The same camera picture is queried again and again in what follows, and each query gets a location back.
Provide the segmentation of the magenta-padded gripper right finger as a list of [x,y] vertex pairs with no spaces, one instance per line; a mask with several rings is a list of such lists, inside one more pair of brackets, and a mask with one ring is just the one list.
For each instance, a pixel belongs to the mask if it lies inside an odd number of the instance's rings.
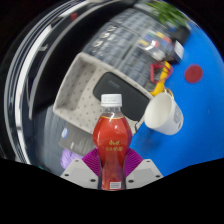
[[125,159],[125,184],[127,189],[135,189],[150,184],[163,177],[151,159],[143,159],[130,149]]

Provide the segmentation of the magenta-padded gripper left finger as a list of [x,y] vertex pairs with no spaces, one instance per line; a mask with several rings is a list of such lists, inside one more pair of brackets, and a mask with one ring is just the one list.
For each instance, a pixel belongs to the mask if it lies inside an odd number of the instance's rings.
[[74,159],[61,177],[78,186],[97,189],[100,178],[100,159],[98,151],[93,149],[82,159]]

